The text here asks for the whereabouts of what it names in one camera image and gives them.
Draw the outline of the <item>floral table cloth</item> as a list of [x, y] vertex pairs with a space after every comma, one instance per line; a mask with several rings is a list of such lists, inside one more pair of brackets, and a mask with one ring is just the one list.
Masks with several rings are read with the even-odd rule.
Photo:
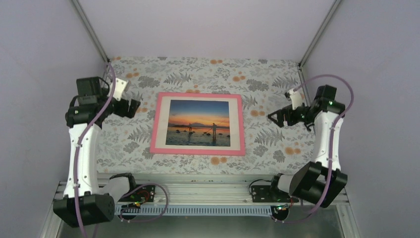
[[[104, 121], [100, 173], [293, 174], [311, 159], [313, 133], [301, 124], [279, 128], [267, 118], [288, 104], [284, 93], [300, 84], [294, 61], [117, 57], [112, 66], [117, 77], [129, 82], [125, 97], [141, 105], [132, 119], [109, 116]], [[241, 95], [245, 156], [152, 154], [159, 92]]]

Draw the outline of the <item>left aluminium corner post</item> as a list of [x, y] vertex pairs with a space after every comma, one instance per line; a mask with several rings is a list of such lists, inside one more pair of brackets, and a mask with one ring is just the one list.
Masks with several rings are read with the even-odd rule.
[[104, 47], [102, 46], [92, 24], [90, 23], [90, 20], [88, 19], [87, 14], [85, 13], [85, 10], [83, 9], [81, 3], [79, 0], [70, 0], [73, 7], [75, 8], [76, 14], [80, 18], [82, 25], [86, 29], [88, 36], [90, 37], [93, 45], [95, 46], [97, 52], [99, 53], [101, 59], [104, 62], [110, 62], [109, 57], [107, 56]]

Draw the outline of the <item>aluminium corner post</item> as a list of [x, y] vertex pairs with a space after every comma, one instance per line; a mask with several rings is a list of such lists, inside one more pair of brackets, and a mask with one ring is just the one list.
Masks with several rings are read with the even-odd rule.
[[110, 62], [109, 57], [107, 56], [104, 47], [102, 46], [92, 24], [90, 23], [90, 20], [88, 19], [87, 14], [85, 13], [85, 10], [83, 9], [81, 3], [79, 0], [70, 0], [73, 7], [75, 8], [76, 14], [80, 18], [82, 25], [86, 29], [88, 36], [90, 37], [93, 45], [95, 46], [97, 52], [99, 53], [101, 59], [104, 62]]
[[324, 34], [326, 28], [328, 27], [330, 21], [332, 20], [333, 16], [335, 15], [337, 9], [341, 5], [342, 0], [334, 0], [331, 7], [329, 8], [325, 18], [323, 19], [321, 25], [319, 26], [317, 32], [315, 33], [313, 39], [311, 40], [308, 48], [306, 49], [303, 57], [301, 58], [299, 62], [300, 68], [303, 68], [304, 65], [307, 63], [309, 57], [312, 54], [312, 51], [317, 46], [319, 40], [321, 39], [322, 35]]

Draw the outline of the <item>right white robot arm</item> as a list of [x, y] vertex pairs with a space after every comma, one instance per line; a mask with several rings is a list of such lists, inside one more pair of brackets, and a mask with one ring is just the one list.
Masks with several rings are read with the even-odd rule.
[[307, 130], [315, 131], [311, 160], [292, 176], [282, 173], [274, 176], [268, 189], [271, 200], [280, 202], [288, 194], [326, 208], [347, 184], [348, 176], [342, 173], [338, 156], [346, 106], [337, 102], [335, 95], [335, 87], [320, 86], [312, 104], [306, 106], [299, 92], [291, 89], [285, 96], [292, 104], [268, 115], [279, 127], [301, 122]]

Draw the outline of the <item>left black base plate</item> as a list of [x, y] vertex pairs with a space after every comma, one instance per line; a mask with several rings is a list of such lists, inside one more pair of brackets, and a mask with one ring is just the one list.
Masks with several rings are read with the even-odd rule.
[[128, 195], [126, 197], [122, 197], [121, 199], [119, 199], [119, 202], [131, 202], [131, 203], [153, 202], [154, 197], [155, 197], [155, 189], [156, 189], [155, 185], [146, 185], [146, 186], [138, 189], [137, 191], [135, 191], [131, 195]]

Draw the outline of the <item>aluminium rail base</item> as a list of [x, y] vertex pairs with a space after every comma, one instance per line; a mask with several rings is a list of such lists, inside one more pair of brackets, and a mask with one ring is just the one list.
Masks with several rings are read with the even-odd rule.
[[[156, 196], [145, 205], [249, 205], [250, 183], [265, 184], [268, 175], [164, 175], [136, 174], [138, 183], [154, 182]], [[92, 238], [358, 238], [359, 230], [347, 193], [342, 191], [324, 209], [307, 216], [308, 202], [296, 202], [286, 222], [259, 216], [139, 216], [87, 226]]]

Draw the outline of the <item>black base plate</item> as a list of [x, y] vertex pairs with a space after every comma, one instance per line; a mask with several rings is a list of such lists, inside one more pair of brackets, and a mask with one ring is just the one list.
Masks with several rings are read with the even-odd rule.
[[137, 191], [135, 191], [131, 195], [128, 195], [126, 197], [122, 197], [121, 199], [119, 199], [119, 202], [131, 202], [131, 203], [153, 202], [154, 197], [155, 197], [155, 189], [156, 189], [155, 185], [146, 185], [146, 186], [138, 189]]
[[290, 197], [287, 192], [271, 189], [269, 185], [252, 185], [251, 196], [254, 203], [299, 202], [298, 198]]

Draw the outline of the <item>sunset photo print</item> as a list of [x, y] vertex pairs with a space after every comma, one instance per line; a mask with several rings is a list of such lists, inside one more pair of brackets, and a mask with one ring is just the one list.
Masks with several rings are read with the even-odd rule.
[[228, 101], [171, 100], [165, 145], [230, 147]]

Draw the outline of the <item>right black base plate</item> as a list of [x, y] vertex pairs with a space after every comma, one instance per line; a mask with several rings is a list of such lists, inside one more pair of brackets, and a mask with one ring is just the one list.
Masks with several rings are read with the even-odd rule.
[[271, 189], [269, 185], [252, 185], [251, 196], [254, 203], [299, 202], [298, 198], [290, 197], [287, 192]]

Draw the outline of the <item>right aluminium corner post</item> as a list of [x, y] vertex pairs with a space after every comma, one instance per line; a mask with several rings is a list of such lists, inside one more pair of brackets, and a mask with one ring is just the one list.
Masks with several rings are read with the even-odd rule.
[[306, 49], [303, 57], [301, 58], [299, 62], [300, 68], [303, 68], [304, 65], [307, 63], [309, 57], [312, 54], [312, 51], [317, 46], [319, 40], [321, 39], [322, 35], [324, 34], [326, 28], [328, 27], [330, 21], [332, 20], [333, 16], [335, 15], [337, 9], [341, 5], [342, 0], [334, 0], [331, 7], [329, 8], [325, 18], [323, 19], [321, 25], [319, 26], [317, 32], [315, 33], [313, 39], [311, 40], [308, 48]]

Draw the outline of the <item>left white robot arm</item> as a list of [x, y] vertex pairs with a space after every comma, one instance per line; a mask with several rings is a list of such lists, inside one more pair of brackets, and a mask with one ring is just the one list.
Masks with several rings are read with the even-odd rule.
[[63, 198], [53, 202], [53, 211], [72, 228], [111, 221], [116, 203], [138, 194], [131, 173], [111, 176], [104, 187], [98, 184], [96, 153], [104, 120], [110, 115], [131, 119], [140, 106], [139, 101], [122, 98], [126, 81], [117, 78], [105, 87], [102, 81], [100, 77], [77, 79], [78, 94], [65, 114], [70, 165]]

